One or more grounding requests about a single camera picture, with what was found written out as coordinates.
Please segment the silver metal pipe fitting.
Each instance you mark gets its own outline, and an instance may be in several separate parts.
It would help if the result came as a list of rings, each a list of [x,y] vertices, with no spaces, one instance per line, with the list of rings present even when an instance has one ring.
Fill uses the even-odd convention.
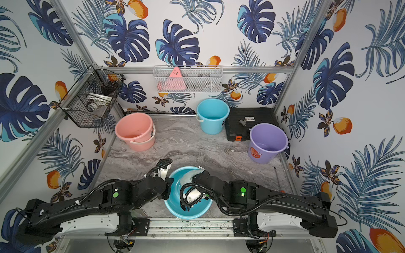
[[[247,120],[246,119],[241,119],[239,121],[239,123],[243,126],[243,127],[247,127]]]

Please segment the clear wall shelf basket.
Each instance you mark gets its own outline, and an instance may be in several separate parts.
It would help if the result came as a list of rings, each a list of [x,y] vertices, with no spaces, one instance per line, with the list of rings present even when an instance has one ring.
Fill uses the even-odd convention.
[[[164,91],[163,82],[176,66],[158,65],[154,67],[153,77],[157,82],[157,91],[163,93],[208,93],[222,89],[223,68],[214,65],[178,66],[187,85],[185,91]]]

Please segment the pink triangle item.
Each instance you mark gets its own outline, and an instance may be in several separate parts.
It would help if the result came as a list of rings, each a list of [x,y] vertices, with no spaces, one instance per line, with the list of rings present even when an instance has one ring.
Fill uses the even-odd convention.
[[[183,75],[181,73],[180,67],[176,66],[170,73],[169,77],[166,78],[162,85],[162,90],[164,91],[185,91],[187,85],[184,81]]]

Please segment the light teal cloth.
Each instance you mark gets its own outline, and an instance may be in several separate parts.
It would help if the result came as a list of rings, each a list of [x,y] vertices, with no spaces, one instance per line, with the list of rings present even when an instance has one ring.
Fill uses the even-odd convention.
[[[197,169],[197,170],[191,170],[191,171],[185,173],[180,178],[180,185],[183,186],[187,183],[191,183],[194,176],[197,176],[197,175],[203,173],[204,171],[205,171],[204,169]]]

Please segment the pink plastic bucket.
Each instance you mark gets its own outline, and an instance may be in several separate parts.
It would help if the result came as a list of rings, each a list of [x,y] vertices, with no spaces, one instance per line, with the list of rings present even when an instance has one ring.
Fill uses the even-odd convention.
[[[155,144],[156,127],[145,113],[132,113],[119,120],[116,136],[136,152],[149,150]]]

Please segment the teal bucket with label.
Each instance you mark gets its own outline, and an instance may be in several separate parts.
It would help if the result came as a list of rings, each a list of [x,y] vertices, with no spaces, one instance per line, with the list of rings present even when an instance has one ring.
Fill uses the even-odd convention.
[[[223,130],[225,120],[230,114],[230,107],[220,99],[206,99],[197,106],[196,120],[203,132],[217,135]]]

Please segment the black tool case orange latches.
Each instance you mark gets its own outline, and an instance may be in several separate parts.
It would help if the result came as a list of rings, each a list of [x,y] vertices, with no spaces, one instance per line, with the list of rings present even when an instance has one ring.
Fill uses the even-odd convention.
[[[227,140],[249,140],[251,128],[260,123],[279,126],[271,108],[230,108],[229,116],[225,120]]]

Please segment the teal plastic bucket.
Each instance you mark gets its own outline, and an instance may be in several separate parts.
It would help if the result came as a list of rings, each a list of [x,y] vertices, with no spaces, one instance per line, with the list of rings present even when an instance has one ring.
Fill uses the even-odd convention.
[[[171,193],[168,200],[165,201],[165,205],[168,210],[177,218],[184,220],[197,219],[204,215],[211,207],[213,201],[211,199],[203,198],[200,202],[191,206],[188,210],[183,210],[180,202],[180,178],[191,170],[203,169],[202,167],[182,167],[171,173],[169,178],[173,178],[174,182],[171,187]]]

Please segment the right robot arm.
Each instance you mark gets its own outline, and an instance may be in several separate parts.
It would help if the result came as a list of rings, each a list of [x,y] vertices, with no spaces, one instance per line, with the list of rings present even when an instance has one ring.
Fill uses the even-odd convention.
[[[336,213],[330,209],[331,199],[325,192],[314,196],[287,194],[245,180],[223,181],[207,170],[186,176],[185,180],[179,190],[183,209],[207,197],[222,214],[230,217],[270,211],[301,219],[301,227],[311,236],[330,239],[337,235]]]

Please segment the purple plastic bucket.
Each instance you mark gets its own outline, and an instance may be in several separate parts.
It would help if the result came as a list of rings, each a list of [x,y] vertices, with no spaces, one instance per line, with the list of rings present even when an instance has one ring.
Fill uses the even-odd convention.
[[[249,157],[256,163],[267,164],[288,146],[288,138],[278,126],[260,123],[250,131]]]

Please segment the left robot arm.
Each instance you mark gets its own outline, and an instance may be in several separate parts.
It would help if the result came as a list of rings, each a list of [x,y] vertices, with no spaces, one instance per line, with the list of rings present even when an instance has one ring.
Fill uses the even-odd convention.
[[[62,223],[90,215],[118,214],[118,228],[109,236],[121,236],[132,230],[131,210],[139,209],[155,198],[167,200],[172,179],[166,173],[172,159],[161,159],[139,180],[110,179],[94,187],[85,196],[56,203],[30,200],[26,218],[18,226],[15,238],[22,244],[38,245],[62,232]]]

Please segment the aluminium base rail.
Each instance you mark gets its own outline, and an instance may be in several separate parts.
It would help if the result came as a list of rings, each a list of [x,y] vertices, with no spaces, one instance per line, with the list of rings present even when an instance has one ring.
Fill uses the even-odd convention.
[[[61,224],[58,236],[65,238],[100,239],[109,236],[118,228],[119,218],[113,215],[88,216]],[[275,231],[274,239],[314,239],[304,228],[300,219],[288,215],[265,217],[264,231],[248,228],[245,220],[232,218],[135,218],[133,228],[121,239],[253,239],[266,238]]]

